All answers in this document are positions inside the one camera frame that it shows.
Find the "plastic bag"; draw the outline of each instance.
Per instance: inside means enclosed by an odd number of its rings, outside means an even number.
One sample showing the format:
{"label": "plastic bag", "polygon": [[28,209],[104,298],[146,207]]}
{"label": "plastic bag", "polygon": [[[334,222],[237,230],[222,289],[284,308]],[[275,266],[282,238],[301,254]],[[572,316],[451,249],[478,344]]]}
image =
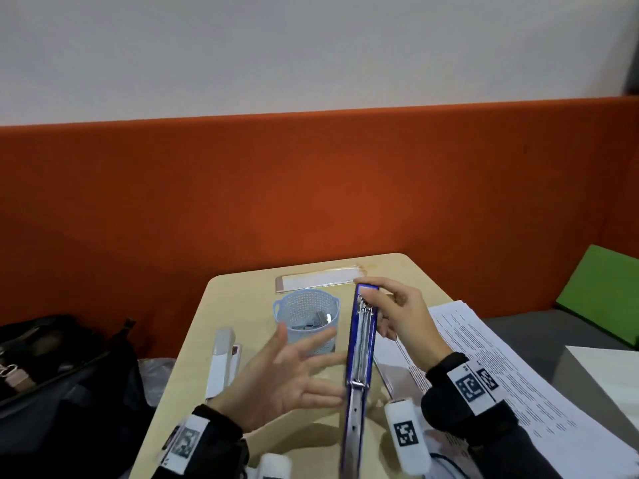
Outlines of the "plastic bag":
{"label": "plastic bag", "polygon": [[169,381],[175,358],[149,358],[137,361],[144,385],[144,397],[151,407],[157,407]]}

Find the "black bag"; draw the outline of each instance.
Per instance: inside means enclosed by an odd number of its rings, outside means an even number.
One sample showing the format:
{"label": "black bag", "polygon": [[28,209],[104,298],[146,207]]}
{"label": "black bag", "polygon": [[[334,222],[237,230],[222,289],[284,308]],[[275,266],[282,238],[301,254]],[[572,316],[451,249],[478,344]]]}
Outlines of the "black bag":
{"label": "black bag", "polygon": [[[117,479],[135,461],[153,417],[137,357],[126,339],[134,322],[127,321],[106,350],[97,353],[99,340],[90,331],[69,317],[60,318],[0,328],[0,343],[13,335],[7,346],[12,360],[21,356],[18,365],[36,382],[0,402],[0,471],[22,477]],[[36,327],[41,338],[61,338],[59,346],[49,348],[48,360],[33,353],[35,341],[28,338],[36,335],[29,334]],[[16,338],[23,342],[16,344]],[[43,381],[47,374],[52,378]]]}

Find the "black sleeve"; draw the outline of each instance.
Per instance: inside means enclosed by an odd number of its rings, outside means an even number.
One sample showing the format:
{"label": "black sleeve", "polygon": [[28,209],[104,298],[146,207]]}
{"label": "black sleeve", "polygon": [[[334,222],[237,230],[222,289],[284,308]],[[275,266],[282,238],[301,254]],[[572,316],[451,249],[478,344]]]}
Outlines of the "black sleeve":
{"label": "black sleeve", "polygon": [[175,474],[160,466],[153,474],[153,479],[242,477],[249,461],[249,449],[242,439],[242,429],[233,420],[206,405],[197,406],[193,415],[206,418],[209,423],[192,452],[184,475]]}
{"label": "black sleeve", "polygon": [[426,421],[468,443],[468,451],[486,479],[544,478],[561,476],[539,453],[506,402],[499,402],[475,416],[447,373],[468,361],[452,353],[426,374],[432,383],[422,398]]}

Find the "white sensor device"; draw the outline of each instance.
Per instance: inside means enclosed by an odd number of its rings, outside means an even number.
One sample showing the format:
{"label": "white sensor device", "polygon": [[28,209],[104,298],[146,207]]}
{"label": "white sensor device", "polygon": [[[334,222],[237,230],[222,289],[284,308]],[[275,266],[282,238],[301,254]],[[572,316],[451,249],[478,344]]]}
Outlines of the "white sensor device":
{"label": "white sensor device", "polygon": [[431,468],[432,459],[415,404],[411,399],[392,400],[386,404],[384,412],[402,471],[412,476],[425,475]]}
{"label": "white sensor device", "polygon": [[212,399],[231,384],[240,368],[241,352],[242,346],[235,344],[235,332],[232,329],[223,328],[215,333],[204,399]]}
{"label": "white sensor device", "polygon": [[291,479],[293,463],[285,455],[264,454],[257,469],[245,469],[247,479]]}

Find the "orange wall panel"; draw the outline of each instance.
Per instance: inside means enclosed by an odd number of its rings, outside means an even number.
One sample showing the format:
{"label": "orange wall panel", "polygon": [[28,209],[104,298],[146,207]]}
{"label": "orange wall panel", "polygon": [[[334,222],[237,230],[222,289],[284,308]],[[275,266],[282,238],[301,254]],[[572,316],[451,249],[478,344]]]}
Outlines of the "orange wall panel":
{"label": "orange wall panel", "polygon": [[597,245],[639,258],[639,146],[628,164]]}
{"label": "orange wall panel", "polygon": [[0,319],[139,321],[175,356],[216,274],[403,252],[481,317],[549,307],[634,98],[0,128]]}

